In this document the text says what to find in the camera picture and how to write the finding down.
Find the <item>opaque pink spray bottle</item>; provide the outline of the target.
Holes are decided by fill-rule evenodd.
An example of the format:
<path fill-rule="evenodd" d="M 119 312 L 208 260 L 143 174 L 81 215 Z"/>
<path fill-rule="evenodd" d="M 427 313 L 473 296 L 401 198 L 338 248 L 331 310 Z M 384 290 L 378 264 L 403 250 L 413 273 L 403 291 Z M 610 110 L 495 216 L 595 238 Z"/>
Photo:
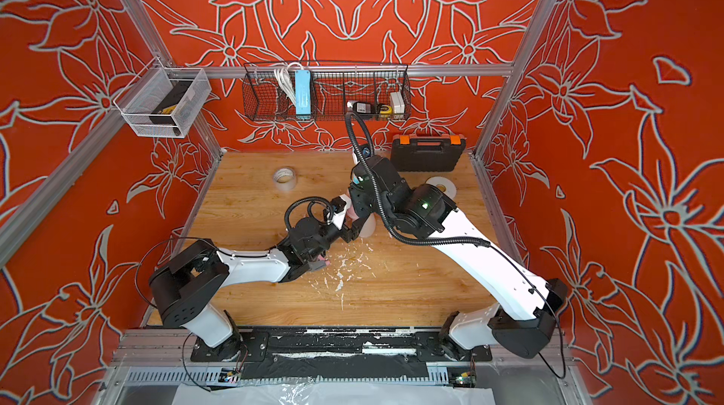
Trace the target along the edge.
<path fill-rule="evenodd" d="M 355 220 L 358 219 L 358 215 L 356 214 L 356 211 L 354 210 L 354 207 L 352 207 L 352 206 L 350 206 L 350 207 L 347 209 L 346 215 L 347 215 L 348 218 L 350 218 L 350 220 L 352 220 L 352 221 L 355 221 Z"/>

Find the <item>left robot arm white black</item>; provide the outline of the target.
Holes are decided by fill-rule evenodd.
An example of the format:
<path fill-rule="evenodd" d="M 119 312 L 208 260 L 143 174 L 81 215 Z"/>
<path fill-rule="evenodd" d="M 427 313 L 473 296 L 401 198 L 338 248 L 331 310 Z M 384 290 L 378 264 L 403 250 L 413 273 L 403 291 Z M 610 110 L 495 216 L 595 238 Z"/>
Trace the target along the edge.
<path fill-rule="evenodd" d="M 223 288 L 269 282 L 293 282 L 329 265 L 328 250 L 339 239 L 359 237 L 362 225 L 347 225 L 352 199 L 341 195 L 299 199 L 285 213 L 287 235 L 265 252 L 239 252 L 199 238 L 157 269 L 149 280 L 156 309 L 167 329 L 185 329 L 208 348 L 241 344 L 230 316 L 211 301 Z"/>

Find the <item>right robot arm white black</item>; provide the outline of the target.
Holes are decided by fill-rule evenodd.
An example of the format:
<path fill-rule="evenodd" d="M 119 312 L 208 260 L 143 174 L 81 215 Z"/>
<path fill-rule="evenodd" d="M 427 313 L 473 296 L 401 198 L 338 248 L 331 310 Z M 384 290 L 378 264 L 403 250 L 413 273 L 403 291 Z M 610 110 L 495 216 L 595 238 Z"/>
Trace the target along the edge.
<path fill-rule="evenodd" d="M 523 359 L 540 356 L 562 334 L 557 312 L 567 286 L 541 278 L 503 252 L 437 186 L 410 187 L 390 159 L 375 154 L 359 114 L 347 113 L 345 126 L 356 161 L 349 188 L 356 215 L 377 214 L 397 241 L 439 250 L 495 299 L 485 309 L 450 314 L 439 334 L 447 356 L 480 346 L 499 346 Z"/>

